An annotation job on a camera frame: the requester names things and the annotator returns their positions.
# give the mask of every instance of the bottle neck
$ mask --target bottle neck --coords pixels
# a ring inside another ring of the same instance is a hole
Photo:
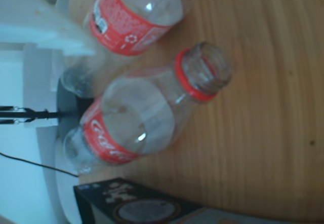
[[[175,71],[183,89],[198,101],[210,101],[231,79],[231,68],[221,49],[201,43],[182,51]]]

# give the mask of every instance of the coca-cola bottle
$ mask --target coca-cola bottle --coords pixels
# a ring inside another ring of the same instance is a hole
[[[84,22],[96,39],[96,55],[66,58],[62,85],[79,97],[93,97],[93,80],[104,65],[110,78],[135,61],[188,13],[193,1],[96,0]]]
[[[157,153],[230,79],[223,52],[208,43],[182,51],[170,65],[131,72],[114,80],[69,132],[65,155],[79,173],[88,173]]]

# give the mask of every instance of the black wire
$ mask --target black wire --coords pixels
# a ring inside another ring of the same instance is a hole
[[[75,174],[73,174],[73,173],[70,173],[70,172],[67,172],[67,171],[64,171],[64,170],[61,170],[61,169],[57,169],[57,168],[55,168],[55,167],[45,166],[45,165],[42,165],[42,164],[39,164],[39,163],[30,162],[30,161],[28,161],[28,160],[21,159],[21,158],[17,158],[17,157],[11,157],[11,156],[8,156],[8,155],[3,154],[3,153],[1,153],[1,152],[0,152],[0,155],[3,156],[3,157],[10,158],[10,159],[12,159],[12,160],[21,161],[21,162],[26,162],[26,163],[29,163],[29,164],[32,164],[32,165],[36,165],[36,166],[39,166],[39,167],[44,167],[44,168],[52,169],[52,170],[55,170],[55,171],[58,171],[58,172],[62,172],[62,173],[68,174],[68,175],[73,176],[73,177],[78,177],[78,175],[75,175]]]

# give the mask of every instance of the black box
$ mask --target black box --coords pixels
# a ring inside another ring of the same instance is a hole
[[[288,223],[206,208],[122,178],[75,186],[74,193],[84,224]]]

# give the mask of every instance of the wooden surface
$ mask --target wooden surface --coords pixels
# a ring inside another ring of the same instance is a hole
[[[81,23],[94,0],[70,0]],[[224,48],[228,88],[168,150],[82,177],[123,176],[204,205],[324,221],[324,0],[197,0],[137,66],[199,41]]]

